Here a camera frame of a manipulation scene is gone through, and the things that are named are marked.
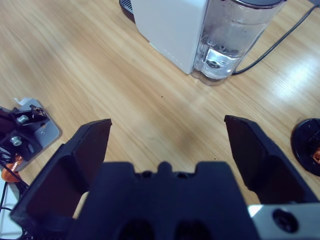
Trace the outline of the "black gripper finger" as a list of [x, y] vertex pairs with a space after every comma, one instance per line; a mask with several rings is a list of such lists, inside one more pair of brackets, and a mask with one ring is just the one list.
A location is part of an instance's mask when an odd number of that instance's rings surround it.
[[110, 119], [82, 125], [62, 144], [22, 194], [10, 218], [34, 240], [63, 240], [107, 151]]
[[224, 117], [232, 157], [261, 204], [317, 203], [317, 196], [278, 145], [254, 121]]

